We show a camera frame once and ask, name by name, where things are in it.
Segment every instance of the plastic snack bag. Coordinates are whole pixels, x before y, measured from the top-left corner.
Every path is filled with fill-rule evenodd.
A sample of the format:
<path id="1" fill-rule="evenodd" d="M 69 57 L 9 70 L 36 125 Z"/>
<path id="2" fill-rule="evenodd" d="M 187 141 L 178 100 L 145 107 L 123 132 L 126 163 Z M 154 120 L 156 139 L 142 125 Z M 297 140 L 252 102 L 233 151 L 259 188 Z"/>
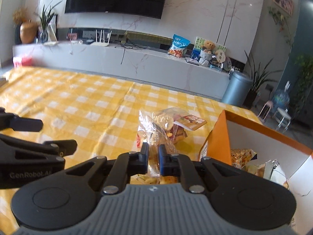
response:
<path id="1" fill-rule="evenodd" d="M 183 56 L 184 49 L 187 48 L 189 44 L 189 40 L 174 34 L 172 46 L 167 53 L 171 56 L 181 58 Z"/>
<path id="2" fill-rule="evenodd" d="M 177 150 L 160 125 L 150 116 L 140 111 L 137 147 L 141 148 L 143 142 L 149 144 L 148 175 L 152 178 L 160 177 L 158 158 L 159 146 L 164 144 L 168 154 L 177 153 Z"/>
<path id="3" fill-rule="evenodd" d="M 174 121 L 188 115 L 186 111 L 173 107 L 152 113 L 152 118 L 161 126 L 170 140 L 176 144 L 184 140 L 187 137 L 187 133 L 183 127 L 174 124 Z"/>
<path id="4" fill-rule="evenodd" d="M 276 159 L 274 161 L 270 160 L 261 165 L 247 165 L 247 171 L 258 177 L 280 184 L 289 190 L 289 184 L 285 173 Z"/>
<path id="5" fill-rule="evenodd" d="M 256 159 L 256 152 L 252 149 L 231 149 L 232 166 L 246 170 L 245 166 L 251 160 Z"/>

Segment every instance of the cardboard box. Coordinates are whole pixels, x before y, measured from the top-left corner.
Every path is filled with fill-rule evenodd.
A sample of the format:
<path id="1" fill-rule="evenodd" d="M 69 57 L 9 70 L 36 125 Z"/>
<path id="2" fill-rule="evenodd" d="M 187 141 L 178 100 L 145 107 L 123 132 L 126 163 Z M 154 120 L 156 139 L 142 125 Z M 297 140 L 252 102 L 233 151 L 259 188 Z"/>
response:
<path id="1" fill-rule="evenodd" d="M 199 152 L 231 165 L 231 148 L 250 148 L 253 164 L 277 159 L 297 201 L 293 229 L 300 235 L 313 227 L 313 151 L 268 127 L 224 110 Z"/>

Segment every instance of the wall picture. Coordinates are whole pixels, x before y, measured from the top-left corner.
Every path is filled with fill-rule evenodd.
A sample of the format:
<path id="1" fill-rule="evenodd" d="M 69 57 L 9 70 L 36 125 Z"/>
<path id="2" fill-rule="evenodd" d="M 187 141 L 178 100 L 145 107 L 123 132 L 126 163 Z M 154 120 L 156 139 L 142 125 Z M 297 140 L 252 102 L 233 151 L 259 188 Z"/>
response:
<path id="1" fill-rule="evenodd" d="M 273 0 L 279 7 L 286 11 L 290 16 L 293 13 L 293 1 L 292 0 Z"/>

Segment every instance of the water bottle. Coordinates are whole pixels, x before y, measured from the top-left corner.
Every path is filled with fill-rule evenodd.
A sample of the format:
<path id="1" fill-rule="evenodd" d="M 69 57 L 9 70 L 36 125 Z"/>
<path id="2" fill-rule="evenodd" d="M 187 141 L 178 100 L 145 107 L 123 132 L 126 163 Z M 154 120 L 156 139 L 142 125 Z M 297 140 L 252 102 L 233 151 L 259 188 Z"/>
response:
<path id="1" fill-rule="evenodd" d="M 271 109 L 272 113 L 275 113 L 277 108 L 282 108 L 283 110 L 286 110 L 286 108 L 289 105 L 289 95 L 287 93 L 287 90 L 290 86 L 290 82 L 287 81 L 287 84 L 285 85 L 285 89 L 278 89 L 275 91 L 273 98 L 272 98 L 272 102 L 274 104 L 274 107 Z"/>

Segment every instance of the basket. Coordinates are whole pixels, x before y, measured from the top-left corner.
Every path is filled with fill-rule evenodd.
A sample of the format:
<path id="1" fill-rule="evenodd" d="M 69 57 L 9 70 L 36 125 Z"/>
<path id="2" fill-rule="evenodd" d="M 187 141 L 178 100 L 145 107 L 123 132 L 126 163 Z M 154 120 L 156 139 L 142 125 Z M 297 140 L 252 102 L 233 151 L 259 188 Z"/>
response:
<path id="1" fill-rule="evenodd" d="M 203 50 L 200 51 L 200 57 L 202 57 L 205 60 L 211 60 L 212 59 L 212 54 L 206 53 Z"/>
<path id="2" fill-rule="evenodd" d="M 209 61 L 208 60 L 206 60 L 206 59 L 203 59 L 202 57 L 200 58 L 200 60 L 199 60 L 199 64 L 201 65 L 201 66 L 204 66 L 204 67 L 208 67 L 209 66 Z"/>

